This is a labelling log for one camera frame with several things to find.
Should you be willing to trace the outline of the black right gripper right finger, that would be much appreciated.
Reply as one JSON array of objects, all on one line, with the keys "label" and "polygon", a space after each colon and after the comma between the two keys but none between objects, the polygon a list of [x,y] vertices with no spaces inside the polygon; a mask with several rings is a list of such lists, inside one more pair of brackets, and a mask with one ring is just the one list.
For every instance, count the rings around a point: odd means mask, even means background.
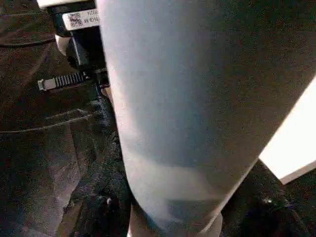
[{"label": "black right gripper right finger", "polygon": [[222,237],[314,237],[303,204],[259,160],[222,210]]}]

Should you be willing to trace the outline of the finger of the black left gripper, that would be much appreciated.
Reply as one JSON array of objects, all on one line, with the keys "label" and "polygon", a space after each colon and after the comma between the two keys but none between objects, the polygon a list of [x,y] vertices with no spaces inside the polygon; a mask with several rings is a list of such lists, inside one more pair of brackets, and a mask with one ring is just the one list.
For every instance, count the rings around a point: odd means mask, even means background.
[{"label": "finger of the black left gripper", "polygon": [[95,91],[94,114],[97,124],[101,129],[116,129],[116,118],[110,99],[102,93],[99,85],[95,85]]}]

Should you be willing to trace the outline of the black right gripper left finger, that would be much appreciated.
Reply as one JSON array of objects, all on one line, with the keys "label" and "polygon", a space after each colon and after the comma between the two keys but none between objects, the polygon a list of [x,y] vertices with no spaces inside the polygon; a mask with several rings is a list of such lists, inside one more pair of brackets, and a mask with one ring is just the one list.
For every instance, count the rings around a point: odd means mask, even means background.
[{"label": "black right gripper left finger", "polygon": [[125,237],[132,195],[123,164],[119,136],[113,132],[64,207],[57,237]]}]

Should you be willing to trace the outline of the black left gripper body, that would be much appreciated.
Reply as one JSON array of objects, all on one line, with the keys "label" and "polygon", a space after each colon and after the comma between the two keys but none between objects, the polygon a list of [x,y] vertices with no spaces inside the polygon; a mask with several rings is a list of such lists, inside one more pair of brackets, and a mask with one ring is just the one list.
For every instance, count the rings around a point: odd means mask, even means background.
[{"label": "black left gripper body", "polygon": [[49,91],[77,86],[85,82],[93,81],[101,88],[109,87],[109,79],[106,71],[76,72],[68,75],[56,76],[51,79],[38,80],[40,91]]}]

